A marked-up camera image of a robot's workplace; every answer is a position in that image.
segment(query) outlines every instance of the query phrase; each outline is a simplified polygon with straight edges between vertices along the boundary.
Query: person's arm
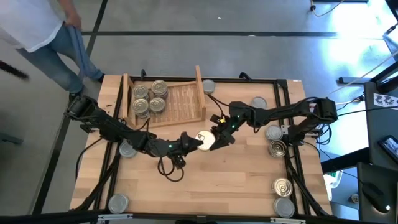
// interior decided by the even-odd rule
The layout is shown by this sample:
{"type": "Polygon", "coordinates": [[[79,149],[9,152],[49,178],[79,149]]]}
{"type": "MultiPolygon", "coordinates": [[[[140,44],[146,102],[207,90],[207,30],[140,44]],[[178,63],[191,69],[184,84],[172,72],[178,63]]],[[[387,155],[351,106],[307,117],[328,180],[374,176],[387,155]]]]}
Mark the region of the person's arm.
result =
{"type": "Polygon", "coordinates": [[[66,25],[81,29],[81,18],[77,13],[75,6],[73,5],[73,1],[59,0],[59,3],[67,16],[66,25]]]}

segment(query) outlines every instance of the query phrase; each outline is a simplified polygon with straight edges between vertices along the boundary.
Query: jeans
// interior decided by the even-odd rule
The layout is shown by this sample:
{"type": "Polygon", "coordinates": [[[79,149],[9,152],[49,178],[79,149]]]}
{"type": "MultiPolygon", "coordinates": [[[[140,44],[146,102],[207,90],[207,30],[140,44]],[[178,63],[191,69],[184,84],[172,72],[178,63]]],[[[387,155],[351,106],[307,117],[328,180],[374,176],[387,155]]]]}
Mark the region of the jeans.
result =
{"type": "MultiPolygon", "coordinates": [[[[83,89],[83,82],[70,70],[59,57],[58,53],[67,56],[76,63],[76,53],[72,40],[65,26],[61,26],[57,35],[46,46],[29,53],[26,49],[16,49],[32,65],[54,80],[60,87],[70,93],[78,93],[83,89]]],[[[94,71],[90,78],[99,79],[102,72],[90,62],[90,70],[94,71]]]]}

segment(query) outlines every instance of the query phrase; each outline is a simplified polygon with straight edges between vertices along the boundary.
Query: white shirt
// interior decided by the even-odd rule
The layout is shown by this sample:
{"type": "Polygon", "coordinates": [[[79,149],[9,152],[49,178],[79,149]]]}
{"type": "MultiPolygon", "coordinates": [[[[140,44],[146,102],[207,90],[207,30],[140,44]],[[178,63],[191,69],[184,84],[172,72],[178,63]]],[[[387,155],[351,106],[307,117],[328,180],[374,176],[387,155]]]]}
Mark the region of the white shirt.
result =
{"type": "Polygon", "coordinates": [[[49,44],[63,21],[48,0],[0,0],[0,39],[28,52],[49,44]]]}

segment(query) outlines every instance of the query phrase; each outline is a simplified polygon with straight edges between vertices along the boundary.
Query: white sticker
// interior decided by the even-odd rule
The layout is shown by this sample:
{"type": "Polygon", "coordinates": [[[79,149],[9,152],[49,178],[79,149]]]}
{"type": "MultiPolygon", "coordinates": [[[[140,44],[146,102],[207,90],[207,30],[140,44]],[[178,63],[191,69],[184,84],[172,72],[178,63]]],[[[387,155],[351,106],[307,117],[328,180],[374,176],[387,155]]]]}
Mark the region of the white sticker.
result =
{"type": "Polygon", "coordinates": [[[398,98],[393,96],[373,93],[373,104],[382,107],[398,106],[398,98]]]}

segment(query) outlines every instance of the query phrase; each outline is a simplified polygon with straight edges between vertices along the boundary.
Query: metal can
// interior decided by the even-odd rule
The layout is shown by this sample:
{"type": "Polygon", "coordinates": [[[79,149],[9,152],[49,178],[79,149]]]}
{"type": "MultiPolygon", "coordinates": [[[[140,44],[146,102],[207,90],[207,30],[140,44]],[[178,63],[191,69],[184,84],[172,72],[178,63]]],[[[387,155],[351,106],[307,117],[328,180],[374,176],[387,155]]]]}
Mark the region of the metal can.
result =
{"type": "Polygon", "coordinates": [[[152,84],[151,88],[152,92],[154,93],[155,96],[166,99],[168,95],[167,91],[167,84],[163,80],[156,80],[152,84]]]}
{"type": "Polygon", "coordinates": [[[268,140],[280,140],[283,137],[282,128],[276,125],[270,125],[266,131],[266,138],[268,140]]]}
{"type": "Polygon", "coordinates": [[[286,154],[286,145],[284,142],[282,142],[281,140],[273,140],[270,144],[269,144],[269,154],[272,157],[275,158],[279,158],[279,157],[283,157],[286,154]]]}
{"type": "Polygon", "coordinates": [[[155,97],[149,102],[149,107],[155,114],[160,114],[166,109],[166,101],[160,97],[155,97]]]}
{"type": "Polygon", "coordinates": [[[286,178],[278,178],[272,183],[271,189],[281,197],[289,197],[293,192],[293,185],[286,178]]]}
{"type": "Polygon", "coordinates": [[[261,96],[256,96],[251,100],[251,106],[255,108],[267,109],[267,101],[261,96]]]}
{"type": "Polygon", "coordinates": [[[129,206],[129,198],[124,194],[116,194],[111,197],[108,203],[109,211],[113,214],[120,214],[126,211],[129,206]]]}
{"type": "Polygon", "coordinates": [[[216,89],[216,83],[213,80],[204,80],[203,81],[203,91],[205,92],[205,94],[210,95],[214,92],[214,90],[216,89]]]}
{"type": "Polygon", "coordinates": [[[202,151],[208,151],[216,141],[214,134],[209,131],[198,132],[198,134],[195,136],[195,139],[203,141],[203,144],[198,146],[198,149],[202,151]]]}
{"type": "Polygon", "coordinates": [[[138,99],[132,103],[132,109],[139,118],[149,117],[149,103],[145,99],[138,99]]]}
{"type": "Polygon", "coordinates": [[[282,218],[290,218],[294,215],[294,204],[287,198],[278,198],[274,202],[274,211],[282,218]]]}
{"type": "Polygon", "coordinates": [[[134,94],[134,99],[145,99],[149,101],[149,90],[146,86],[144,85],[138,85],[133,89],[133,94],[134,94]]]}
{"type": "Polygon", "coordinates": [[[137,154],[137,151],[127,141],[123,141],[119,146],[119,153],[123,157],[132,158],[137,154]]]}

